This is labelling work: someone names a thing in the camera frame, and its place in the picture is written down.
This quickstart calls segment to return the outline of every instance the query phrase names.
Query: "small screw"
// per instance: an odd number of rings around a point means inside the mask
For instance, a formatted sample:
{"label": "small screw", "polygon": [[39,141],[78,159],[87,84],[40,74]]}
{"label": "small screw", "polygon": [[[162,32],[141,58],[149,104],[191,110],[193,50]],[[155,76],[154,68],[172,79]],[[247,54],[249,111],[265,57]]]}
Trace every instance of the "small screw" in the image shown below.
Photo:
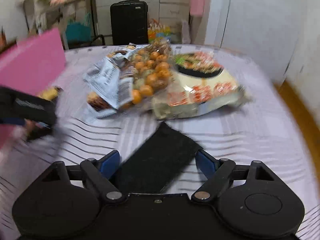
{"label": "small screw", "polygon": [[107,197],[108,199],[115,200],[115,199],[121,198],[121,197],[122,197],[122,194],[121,194],[121,192],[119,192],[119,191],[111,191],[111,192],[107,193],[106,197]]}
{"label": "small screw", "polygon": [[195,193],[195,197],[197,199],[204,200],[204,199],[208,199],[210,197],[210,194],[208,192],[205,192],[205,191],[198,191],[198,192]]}

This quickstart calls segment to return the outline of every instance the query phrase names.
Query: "black suitcase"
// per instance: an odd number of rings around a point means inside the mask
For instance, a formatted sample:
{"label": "black suitcase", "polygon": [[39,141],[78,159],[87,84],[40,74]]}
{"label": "black suitcase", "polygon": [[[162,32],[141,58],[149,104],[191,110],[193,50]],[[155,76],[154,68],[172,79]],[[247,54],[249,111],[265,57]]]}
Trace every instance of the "black suitcase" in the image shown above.
{"label": "black suitcase", "polygon": [[148,5],[139,0],[128,0],[110,6],[114,45],[148,43]]}

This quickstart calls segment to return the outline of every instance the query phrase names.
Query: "white door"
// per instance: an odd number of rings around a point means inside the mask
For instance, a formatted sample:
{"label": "white door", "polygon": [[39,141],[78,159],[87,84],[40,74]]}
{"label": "white door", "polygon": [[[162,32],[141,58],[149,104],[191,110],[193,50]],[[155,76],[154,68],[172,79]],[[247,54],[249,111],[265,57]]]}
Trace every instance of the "white door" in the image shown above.
{"label": "white door", "polygon": [[230,0],[221,47],[250,56],[274,82],[280,82],[298,39],[305,2]]}

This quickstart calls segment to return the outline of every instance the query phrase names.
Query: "table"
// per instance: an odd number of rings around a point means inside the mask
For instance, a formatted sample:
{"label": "table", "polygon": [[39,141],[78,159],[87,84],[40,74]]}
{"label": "table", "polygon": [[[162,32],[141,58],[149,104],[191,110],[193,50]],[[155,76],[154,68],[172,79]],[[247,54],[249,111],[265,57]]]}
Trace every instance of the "table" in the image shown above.
{"label": "table", "polygon": [[[64,89],[54,136],[29,145],[13,138],[0,152],[1,216],[5,220],[0,229],[6,239],[18,235],[10,214],[13,201],[50,163],[62,160],[66,165],[79,164],[86,158],[99,159],[113,149],[125,160],[155,131],[159,122],[151,114],[131,112],[95,120],[85,110],[89,88],[82,80],[83,73],[118,49],[118,46],[104,46],[66,52],[67,68],[53,83]],[[213,51],[196,45],[173,45],[172,50],[174,53]],[[167,123],[196,140],[215,158],[230,158],[245,165],[252,160],[263,161],[304,203],[306,215],[297,236],[302,240],[318,239],[317,180],[308,149],[289,110],[252,59],[223,50],[215,50],[215,55],[246,87],[254,101],[237,109],[221,108],[200,117]],[[186,192],[190,196],[204,180],[193,161],[172,182],[168,193]]]}

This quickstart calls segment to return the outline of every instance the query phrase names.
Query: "white tablecloth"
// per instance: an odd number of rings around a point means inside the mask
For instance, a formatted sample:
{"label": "white tablecloth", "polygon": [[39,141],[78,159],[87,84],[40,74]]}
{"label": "white tablecloth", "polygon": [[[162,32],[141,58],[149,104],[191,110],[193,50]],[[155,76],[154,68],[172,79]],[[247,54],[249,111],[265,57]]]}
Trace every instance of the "white tablecloth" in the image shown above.
{"label": "white tablecloth", "polygon": [[[82,74],[116,46],[93,47],[66,52],[67,68],[53,83],[64,89],[59,101],[59,123],[54,136],[28,145],[16,138],[0,152],[0,230],[4,239],[19,236],[11,216],[14,200],[50,163],[62,160],[79,164],[87,158],[99,159],[117,149],[122,160],[139,147],[156,129],[151,114],[121,114],[104,120],[90,120],[86,108],[88,86]],[[175,53],[212,49],[173,46]],[[220,64],[244,85],[254,98],[238,109],[221,108],[201,117],[171,120],[174,129],[190,136],[215,158],[230,158],[249,165],[261,160],[300,197],[305,219],[297,233],[302,240],[320,236],[317,180],[310,154],[290,112],[271,82],[248,57],[216,51]],[[171,185],[168,193],[191,195],[205,177],[193,161]]]}

